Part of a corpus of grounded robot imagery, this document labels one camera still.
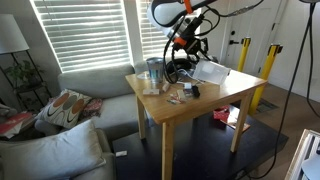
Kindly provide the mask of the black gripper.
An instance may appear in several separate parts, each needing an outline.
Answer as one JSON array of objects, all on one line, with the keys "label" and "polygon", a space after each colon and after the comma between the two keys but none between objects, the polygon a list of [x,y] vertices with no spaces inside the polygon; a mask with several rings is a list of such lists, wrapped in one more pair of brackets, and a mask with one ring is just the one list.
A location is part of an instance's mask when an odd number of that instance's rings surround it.
[{"label": "black gripper", "polygon": [[200,60],[198,53],[204,56],[207,55],[208,40],[206,38],[191,38],[183,47],[183,50],[186,52],[188,59],[190,59],[190,56],[193,56],[194,62],[198,62]]}]

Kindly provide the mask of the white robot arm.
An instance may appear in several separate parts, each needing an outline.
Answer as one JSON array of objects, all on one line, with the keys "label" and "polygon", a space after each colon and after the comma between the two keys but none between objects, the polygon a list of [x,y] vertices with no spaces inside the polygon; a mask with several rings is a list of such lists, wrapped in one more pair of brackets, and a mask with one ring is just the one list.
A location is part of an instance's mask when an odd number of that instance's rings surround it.
[{"label": "white robot arm", "polygon": [[160,30],[168,41],[163,50],[163,57],[167,54],[169,44],[172,50],[177,52],[181,49],[187,55],[197,55],[203,53],[201,40],[195,30],[203,23],[205,16],[200,14],[185,23],[186,16],[192,14],[206,5],[216,0],[153,0],[147,8],[147,18],[149,22]]}]

